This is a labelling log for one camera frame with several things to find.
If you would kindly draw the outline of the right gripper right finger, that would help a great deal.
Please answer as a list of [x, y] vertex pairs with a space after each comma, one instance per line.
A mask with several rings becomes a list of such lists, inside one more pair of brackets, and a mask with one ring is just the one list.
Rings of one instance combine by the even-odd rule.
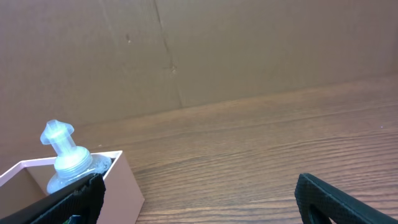
[[309, 173], [299, 175], [295, 199], [304, 223], [397, 224], [396, 219]]

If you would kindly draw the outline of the clear soap pump bottle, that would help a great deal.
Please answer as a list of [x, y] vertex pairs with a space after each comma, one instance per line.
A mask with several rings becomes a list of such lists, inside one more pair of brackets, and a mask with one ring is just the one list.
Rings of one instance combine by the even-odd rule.
[[47, 193], [52, 194], [89, 174], [105, 174], [112, 165], [112, 159], [75, 144], [71, 124], [56, 119], [47, 122], [40, 141], [51, 145], [57, 156], [54, 162], [55, 174], [47, 184]]

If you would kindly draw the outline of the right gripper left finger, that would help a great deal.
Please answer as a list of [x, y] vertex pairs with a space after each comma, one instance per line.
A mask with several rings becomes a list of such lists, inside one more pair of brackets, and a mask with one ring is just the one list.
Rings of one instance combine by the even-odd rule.
[[95, 224], [103, 207], [105, 191], [103, 176], [89, 174], [42, 200], [1, 218], [1, 223]]

